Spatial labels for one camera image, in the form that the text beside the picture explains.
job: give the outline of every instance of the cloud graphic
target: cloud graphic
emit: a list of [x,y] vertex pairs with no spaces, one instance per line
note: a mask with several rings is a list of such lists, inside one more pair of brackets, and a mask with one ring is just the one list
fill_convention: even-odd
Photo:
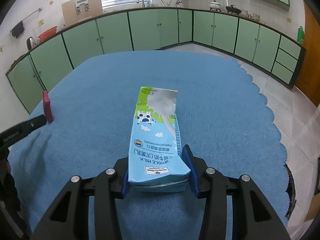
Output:
[[148,127],[143,126],[143,125],[141,125],[141,129],[142,129],[142,130],[145,130],[145,131],[150,131],[150,129],[149,129]]

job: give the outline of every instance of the green bottle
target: green bottle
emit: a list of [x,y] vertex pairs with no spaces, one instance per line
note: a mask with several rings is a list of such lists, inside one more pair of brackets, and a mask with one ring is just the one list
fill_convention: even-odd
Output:
[[302,26],[300,26],[299,29],[298,29],[297,42],[299,42],[300,44],[302,44],[303,38],[304,38],[304,32],[303,32]]

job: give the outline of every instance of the white label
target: white label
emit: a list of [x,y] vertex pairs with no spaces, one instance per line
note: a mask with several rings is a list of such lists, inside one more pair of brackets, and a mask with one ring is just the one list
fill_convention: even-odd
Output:
[[146,174],[154,175],[169,172],[167,167],[146,167]]

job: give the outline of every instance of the wooden board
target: wooden board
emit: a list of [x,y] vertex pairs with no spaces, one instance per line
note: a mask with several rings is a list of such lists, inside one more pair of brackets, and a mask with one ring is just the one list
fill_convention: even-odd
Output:
[[63,19],[66,27],[69,27],[73,24],[98,16],[103,12],[101,0],[88,0],[90,9],[86,10],[84,4],[80,5],[81,13],[76,11],[76,1],[79,0],[70,0],[61,5]]
[[306,4],[304,8],[306,29],[303,46],[307,51],[295,85],[318,106],[320,103],[320,26]]

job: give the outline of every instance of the drawer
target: drawer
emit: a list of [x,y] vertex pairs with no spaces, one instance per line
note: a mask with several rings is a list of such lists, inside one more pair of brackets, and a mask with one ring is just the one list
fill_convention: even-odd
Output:
[[291,57],[281,49],[278,50],[276,61],[290,69],[292,72],[294,72],[298,62],[294,57]]
[[273,65],[273,69],[271,73],[287,84],[289,84],[291,77],[292,77],[292,72],[288,69],[286,69],[284,66],[280,65],[278,62],[275,62]]
[[290,41],[286,37],[281,36],[279,47],[284,51],[288,52],[291,56],[295,57],[296,59],[299,58],[301,47],[293,41]]

